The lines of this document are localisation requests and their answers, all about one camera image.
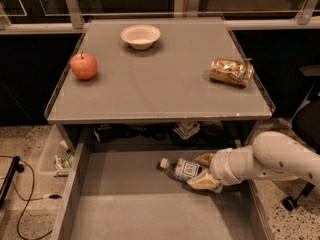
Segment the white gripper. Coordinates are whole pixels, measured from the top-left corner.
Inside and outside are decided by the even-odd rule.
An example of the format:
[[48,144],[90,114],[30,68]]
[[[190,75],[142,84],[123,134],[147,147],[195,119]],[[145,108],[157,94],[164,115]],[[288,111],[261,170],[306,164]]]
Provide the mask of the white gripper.
[[232,148],[222,149],[213,153],[205,153],[193,159],[193,162],[198,163],[203,167],[210,169],[202,171],[198,176],[189,179],[187,184],[195,190],[209,190],[214,193],[220,193],[224,186],[231,186],[240,183],[240,180],[231,170],[229,158]]

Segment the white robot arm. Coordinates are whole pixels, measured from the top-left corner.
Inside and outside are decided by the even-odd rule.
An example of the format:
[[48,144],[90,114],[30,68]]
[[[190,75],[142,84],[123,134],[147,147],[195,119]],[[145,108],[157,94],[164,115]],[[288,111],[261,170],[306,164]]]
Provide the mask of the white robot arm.
[[205,169],[187,184],[196,190],[220,193],[224,186],[244,180],[303,179],[320,187],[320,156],[299,142],[279,132],[258,134],[253,143],[241,148],[227,148],[194,159]]

